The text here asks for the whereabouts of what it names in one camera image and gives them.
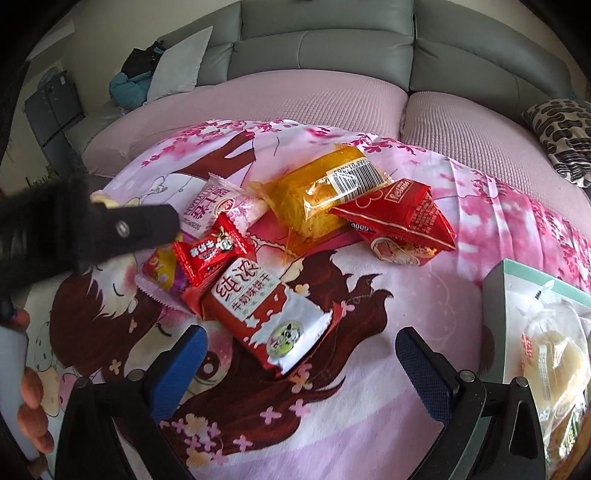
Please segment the person's left hand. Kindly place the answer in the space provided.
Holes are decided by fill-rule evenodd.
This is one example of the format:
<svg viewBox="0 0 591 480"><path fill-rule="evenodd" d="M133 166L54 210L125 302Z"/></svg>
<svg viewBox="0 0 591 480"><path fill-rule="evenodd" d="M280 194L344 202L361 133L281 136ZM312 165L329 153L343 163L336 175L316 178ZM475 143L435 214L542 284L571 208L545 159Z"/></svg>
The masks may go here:
<svg viewBox="0 0 591 480"><path fill-rule="evenodd" d="M54 439L48 430L48 419L41 407L43 385L38 374L29 367L24 368L20 383L23 404L17 413L17 425L34 447L42 454L54 450Z"/></svg>

